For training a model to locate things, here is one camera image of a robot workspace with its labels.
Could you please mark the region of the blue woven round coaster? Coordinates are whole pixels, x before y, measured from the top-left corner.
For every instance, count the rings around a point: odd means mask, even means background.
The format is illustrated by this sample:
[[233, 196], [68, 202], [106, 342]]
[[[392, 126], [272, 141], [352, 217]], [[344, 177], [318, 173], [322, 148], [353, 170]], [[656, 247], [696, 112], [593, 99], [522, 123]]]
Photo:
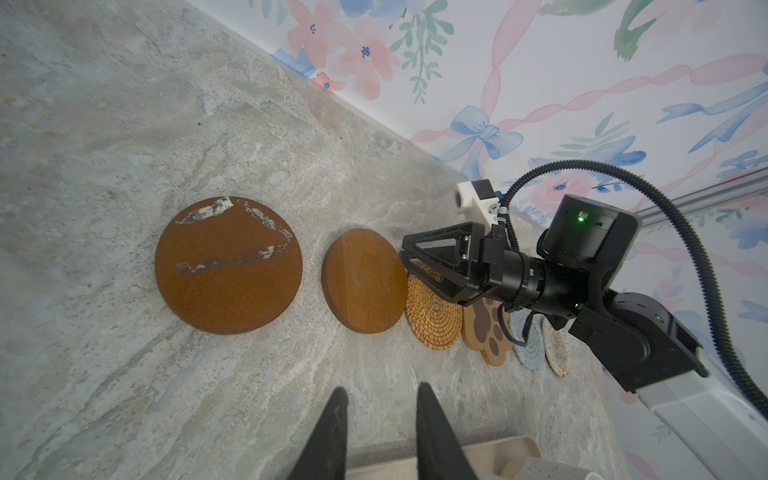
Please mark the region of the blue woven round coaster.
[[[509, 320], [509, 328], [515, 339], [522, 341], [524, 327], [531, 312], [521, 310], [514, 312]], [[514, 352], [521, 364], [533, 372], [541, 372], [546, 367], [541, 316], [536, 314], [530, 318], [530, 329], [525, 346], [514, 345]]]

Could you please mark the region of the rattan woven round coaster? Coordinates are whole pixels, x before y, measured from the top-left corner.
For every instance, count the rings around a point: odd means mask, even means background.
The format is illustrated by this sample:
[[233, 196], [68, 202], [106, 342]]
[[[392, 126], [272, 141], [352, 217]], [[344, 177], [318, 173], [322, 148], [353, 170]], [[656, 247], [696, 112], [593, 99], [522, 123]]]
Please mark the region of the rattan woven round coaster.
[[447, 350], [460, 336], [461, 306], [447, 302], [414, 274], [407, 276], [405, 315], [414, 335], [433, 350]]

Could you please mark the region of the aluminium corner frame post right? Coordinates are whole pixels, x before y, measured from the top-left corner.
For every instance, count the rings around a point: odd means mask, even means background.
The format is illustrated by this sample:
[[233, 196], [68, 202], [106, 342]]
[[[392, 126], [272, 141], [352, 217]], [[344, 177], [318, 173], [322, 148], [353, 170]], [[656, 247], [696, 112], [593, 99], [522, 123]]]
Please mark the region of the aluminium corner frame post right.
[[732, 175], [716, 185], [670, 199], [670, 202], [682, 214], [690, 214], [698, 210], [762, 193], [766, 190], [767, 169], [760, 168]]

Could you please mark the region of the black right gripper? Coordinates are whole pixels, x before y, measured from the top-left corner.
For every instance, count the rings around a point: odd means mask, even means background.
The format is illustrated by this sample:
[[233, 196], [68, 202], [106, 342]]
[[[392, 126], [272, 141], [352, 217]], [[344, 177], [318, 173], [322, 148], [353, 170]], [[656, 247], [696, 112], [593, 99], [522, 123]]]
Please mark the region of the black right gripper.
[[[488, 298], [512, 308], [572, 318], [586, 305], [587, 274], [505, 248], [504, 231], [476, 222], [406, 235], [399, 258], [440, 299], [461, 306]], [[459, 268], [462, 285], [438, 267]]]

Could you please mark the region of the cork paw print coaster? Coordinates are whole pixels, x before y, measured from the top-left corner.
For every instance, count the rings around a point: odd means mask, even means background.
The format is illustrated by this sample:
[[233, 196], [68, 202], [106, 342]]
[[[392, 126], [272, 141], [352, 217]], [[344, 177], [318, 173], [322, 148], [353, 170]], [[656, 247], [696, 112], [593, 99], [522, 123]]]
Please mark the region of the cork paw print coaster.
[[479, 352], [485, 363], [494, 367], [502, 366], [514, 348], [498, 322], [500, 306], [498, 301], [482, 299], [463, 308], [461, 335], [464, 344]]

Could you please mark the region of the multicolour woven round coaster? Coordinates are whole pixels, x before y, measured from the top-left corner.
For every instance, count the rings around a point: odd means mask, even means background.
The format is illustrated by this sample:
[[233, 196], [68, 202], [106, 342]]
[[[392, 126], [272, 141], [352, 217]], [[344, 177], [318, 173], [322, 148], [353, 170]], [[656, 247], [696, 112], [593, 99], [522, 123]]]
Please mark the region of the multicolour woven round coaster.
[[545, 358], [550, 369], [560, 378], [566, 378], [572, 368], [572, 357], [565, 333], [555, 330], [547, 319], [542, 321]]

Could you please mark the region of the beige serving tray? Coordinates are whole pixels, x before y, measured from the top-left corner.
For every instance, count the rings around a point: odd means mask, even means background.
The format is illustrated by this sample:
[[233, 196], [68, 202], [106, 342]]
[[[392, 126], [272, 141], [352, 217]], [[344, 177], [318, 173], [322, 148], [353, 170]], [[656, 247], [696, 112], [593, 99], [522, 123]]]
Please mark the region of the beige serving tray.
[[[529, 436], [507, 437], [462, 447], [463, 452], [477, 473], [496, 474], [514, 458], [540, 458], [541, 452]], [[347, 471], [346, 479], [417, 479], [417, 458], [415, 456], [380, 462]]]

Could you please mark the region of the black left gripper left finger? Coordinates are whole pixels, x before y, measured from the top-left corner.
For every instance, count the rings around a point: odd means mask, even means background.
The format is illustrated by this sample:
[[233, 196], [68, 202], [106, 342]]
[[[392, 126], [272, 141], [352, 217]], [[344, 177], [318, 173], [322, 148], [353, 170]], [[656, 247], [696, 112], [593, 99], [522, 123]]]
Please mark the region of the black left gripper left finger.
[[343, 480], [346, 477], [348, 395], [333, 390], [288, 478]]

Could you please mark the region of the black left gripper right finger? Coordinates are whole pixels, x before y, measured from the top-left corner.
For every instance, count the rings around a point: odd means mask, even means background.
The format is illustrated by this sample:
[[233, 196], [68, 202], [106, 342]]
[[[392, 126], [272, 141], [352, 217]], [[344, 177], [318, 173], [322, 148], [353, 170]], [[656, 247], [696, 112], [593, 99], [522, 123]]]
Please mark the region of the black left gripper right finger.
[[477, 479], [427, 382], [420, 383], [417, 392], [416, 442], [419, 479]]

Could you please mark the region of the plain brown wooden coaster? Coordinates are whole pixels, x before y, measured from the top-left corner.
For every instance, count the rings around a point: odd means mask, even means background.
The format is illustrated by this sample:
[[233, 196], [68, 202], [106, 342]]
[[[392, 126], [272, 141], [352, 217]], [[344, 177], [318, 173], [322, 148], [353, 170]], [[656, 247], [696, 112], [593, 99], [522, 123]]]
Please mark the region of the plain brown wooden coaster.
[[373, 230], [355, 228], [332, 243], [321, 284], [331, 312], [356, 333], [382, 333], [404, 313], [405, 268], [390, 242]]

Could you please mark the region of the dark wooden coaster white marks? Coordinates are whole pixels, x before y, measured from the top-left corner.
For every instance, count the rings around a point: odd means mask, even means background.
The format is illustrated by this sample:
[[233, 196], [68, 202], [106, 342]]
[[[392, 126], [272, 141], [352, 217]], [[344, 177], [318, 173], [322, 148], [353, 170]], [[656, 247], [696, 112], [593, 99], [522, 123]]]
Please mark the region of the dark wooden coaster white marks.
[[277, 319], [303, 275], [296, 235], [275, 211], [222, 196], [178, 213], [158, 241], [159, 292], [171, 311], [207, 333], [235, 335]]

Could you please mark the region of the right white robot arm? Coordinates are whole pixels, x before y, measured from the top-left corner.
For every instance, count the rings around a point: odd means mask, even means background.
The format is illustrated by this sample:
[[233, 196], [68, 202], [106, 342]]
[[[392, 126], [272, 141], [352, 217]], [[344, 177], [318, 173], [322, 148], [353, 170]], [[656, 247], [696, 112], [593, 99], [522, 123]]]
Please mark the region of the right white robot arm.
[[445, 301], [498, 302], [503, 333], [519, 310], [566, 329], [715, 478], [763, 479], [766, 417], [660, 302], [610, 287], [639, 227], [634, 213], [567, 195], [535, 256], [506, 248], [500, 225], [474, 222], [408, 235], [400, 256]]

